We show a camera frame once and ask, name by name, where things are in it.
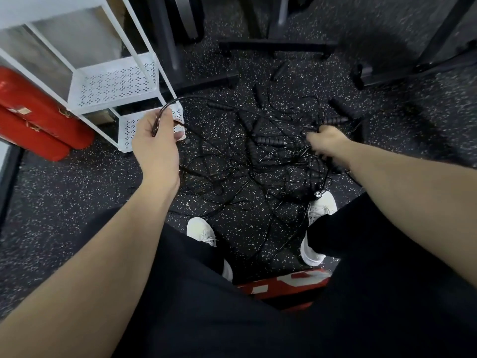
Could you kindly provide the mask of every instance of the red punching bag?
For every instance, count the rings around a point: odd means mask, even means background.
[[[70,147],[0,107],[0,136],[50,161],[66,157]]]
[[[23,75],[0,67],[0,105],[75,149],[92,144],[94,131],[62,112],[57,102]]]

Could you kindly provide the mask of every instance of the metal shelving rack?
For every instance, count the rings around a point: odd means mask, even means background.
[[[164,79],[169,93],[173,98],[176,98],[176,93],[172,89],[129,0],[122,1],[147,47],[148,52],[146,53],[140,55],[136,53],[120,23],[114,16],[107,0],[0,0],[0,29],[25,25],[45,47],[71,70],[73,76],[67,100],[59,96],[1,47],[0,57],[39,86],[39,88],[43,89],[45,93],[54,98],[59,104],[77,115],[80,120],[98,132],[120,151],[129,152],[132,150],[131,139],[135,132],[136,122],[147,111],[119,115],[115,107],[155,97],[164,105],[165,100],[159,89],[160,76]],[[76,69],[45,36],[40,33],[33,23],[39,20],[95,7],[101,7],[103,9],[131,56]],[[171,107],[174,117],[183,122],[183,110],[180,103],[177,102]],[[84,116],[86,113],[104,109],[109,109],[109,111],[119,119],[118,142],[113,140]],[[180,126],[175,127],[176,131],[181,128]]]

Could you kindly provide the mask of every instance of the white shoe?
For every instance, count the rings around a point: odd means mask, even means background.
[[[200,217],[193,217],[187,223],[187,236],[193,238],[194,240],[208,243],[210,246],[217,247],[216,238],[214,230],[211,226]],[[224,259],[224,270],[222,271],[222,276],[228,281],[232,282],[232,267]]]
[[[308,226],[315,222],[323,215],[332,215],[338,208],[331,192],[326,191],[323,195],[310,203],[308,207]],[[305,233],[305,238],[301,242],[300,247],[301,258],[305,264],[310,266],[318,266],[325,259],[326,255],[316,253],[310,246],[308,246],[308,232]]]

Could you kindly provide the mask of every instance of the person's right arm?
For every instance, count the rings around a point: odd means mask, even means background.
[[[476,170],[359,144],[331,126],[319,131],[307,135],[317,154],[349,168],[397,228],[477,288]]]

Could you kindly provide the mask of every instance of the white shelf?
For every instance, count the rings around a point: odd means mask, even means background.
[[[170,106],[170,108],[172,110],[172,116],[174,119],[184,123],[184,111],[182,109],[182,105],[179,102],[175,102]],[[134,133],[136,133],[136,124],[144,116],[144,114],[153,110],[158,110],[158,108],[122,115],[119,118],[118,150],[124,153],[131,152],[133,150],[131,142],[133,140]],[[175,126],[174,132],[179,131],[184,131],[184,127]]]
[[[133,57],[87,66],[73,72],[68,107],[74,114],[85,114],[158,96],[156,56],[140,54],[152,87]]]
[[[105,0],[0,0],[0,29],[98,7]]]

